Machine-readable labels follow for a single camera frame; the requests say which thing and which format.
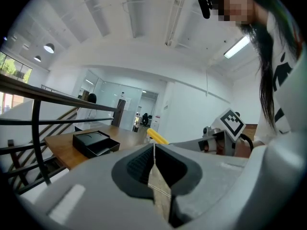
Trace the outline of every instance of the woman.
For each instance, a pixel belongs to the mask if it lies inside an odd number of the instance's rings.
[[[290,131],[274,93],[295,67],[302,51],[302,37],[279,0],[212,0],[212,4],[219,18],[236,22],[258,51],[262,112],[253,145],[268,144],[277,135]],[[223,143],[219,143],[217,150],[223,150]],[[236,155],[249,154],[248,143],[237,142]]]
[[[96,103],[96,95],[89,94],[87,101],[91,103]],[[95,109],[87,109],[87,108],[79,108],[77,111],[76,119],[94,119],[96,117],[96,110]],[[74,123],[75,131],[82,131],[85,129],[90,128],[90,123]]]

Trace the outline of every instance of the wooden handrail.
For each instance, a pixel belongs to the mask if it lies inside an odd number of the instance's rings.
[[[29,84],[9,78],[4,75],[0,75],[0,91],[56,104],[83,107],[88,109],[96,109],[101,111],[111,111],[111,112],[120,111],[119,109],[114,107],[98,105],[91,102],[79,100],[78,98],[73,98],[62,94],[50,92],[48,90],[43,90],[37,87],[33,87]]]

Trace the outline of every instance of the desk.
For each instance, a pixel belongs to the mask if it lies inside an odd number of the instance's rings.
[[[144,135],[136,132],[128,131],[122,128],[118,128],[112,125],[100,124],[100,127],[92,128],[88,130],[73,132],[58,136],[49,136],[44,140],[52,153],[57,157],[62,164],[69,170],[76,167],[78,164],[88,160],[83,154],[81,154],[72,145],[72,135],[82,134],[92,131],[100,130],[107,135],[110,135],[111,139],[120,143],[119,150],[130,149],[137,145],[144,143]]]

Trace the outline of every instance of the ceiling beam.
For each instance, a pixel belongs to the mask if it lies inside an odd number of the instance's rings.
[[[100,12],[97,12],[96,10],[93,11],[93,8],[99,3],[98,0],[84,0],[84,2],[101,35],[106,36],[110,34],[110,29],[107,25],[102,9],[100,9]]]
[[[174,0],[168,17],[168,26],[165,32],[165,44],[174,48],[176,44],[173,43],[173,38],[177,28],[177,24],[181,15],[181,10],[185,0]]]

